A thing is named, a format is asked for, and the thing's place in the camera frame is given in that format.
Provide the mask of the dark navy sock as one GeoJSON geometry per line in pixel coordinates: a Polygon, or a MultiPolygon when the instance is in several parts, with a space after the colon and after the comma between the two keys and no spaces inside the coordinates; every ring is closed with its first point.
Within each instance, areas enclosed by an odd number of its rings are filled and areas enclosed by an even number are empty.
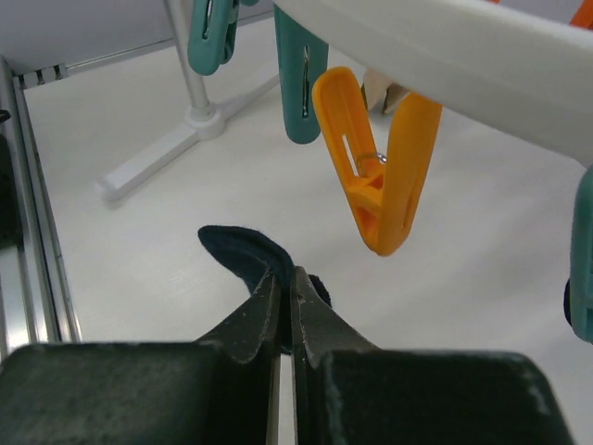
{"type": "Polygon", "coordinates": [[[296,265],[289,253],[262,232],[229,225],[205,225],[197,232],[204,249],[238,277],[253,295],[271,271],[281,288],[283,308],[290,312],[290,288],[296,265]]]}

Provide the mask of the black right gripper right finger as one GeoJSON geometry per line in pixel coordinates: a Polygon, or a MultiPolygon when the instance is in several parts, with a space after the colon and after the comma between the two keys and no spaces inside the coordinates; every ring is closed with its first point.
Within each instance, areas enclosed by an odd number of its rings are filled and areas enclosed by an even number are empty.
{"type": "Polygon", "coordinates": [[[570,444],[547,378],[522,354],[383,350],[295,268],[290,287],[299,444],[570,444]]]}

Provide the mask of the teal front clothes peg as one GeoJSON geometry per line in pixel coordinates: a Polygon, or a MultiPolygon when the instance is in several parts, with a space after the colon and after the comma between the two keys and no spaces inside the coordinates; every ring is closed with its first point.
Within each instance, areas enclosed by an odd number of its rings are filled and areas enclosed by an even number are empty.
{"type": "Polygon", "coordinates": [[[321,132],[311,92],[327,70],[329,46],[278,6],[273,12],[284,128],[292,142],[309,144],[321,132]]]}

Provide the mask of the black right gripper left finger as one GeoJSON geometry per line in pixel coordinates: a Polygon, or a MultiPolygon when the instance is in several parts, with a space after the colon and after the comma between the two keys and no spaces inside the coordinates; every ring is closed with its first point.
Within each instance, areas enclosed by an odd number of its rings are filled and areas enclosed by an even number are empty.
{"type": "Polygon", "coordinates": [[[5,444],[274,444],[281,288],[252,296],[201,338],[35,344],[1,365],[5,444]]]}

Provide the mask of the white round sock hanger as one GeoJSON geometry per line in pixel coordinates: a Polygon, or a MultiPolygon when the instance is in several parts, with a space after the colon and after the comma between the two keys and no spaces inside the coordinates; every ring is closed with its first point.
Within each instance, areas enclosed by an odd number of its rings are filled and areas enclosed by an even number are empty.
{"type": "Polygon", "coordinates": [[[592,34],[487,1],[282,1],[279,8],[461,115],[592,162],[592,34]]]}

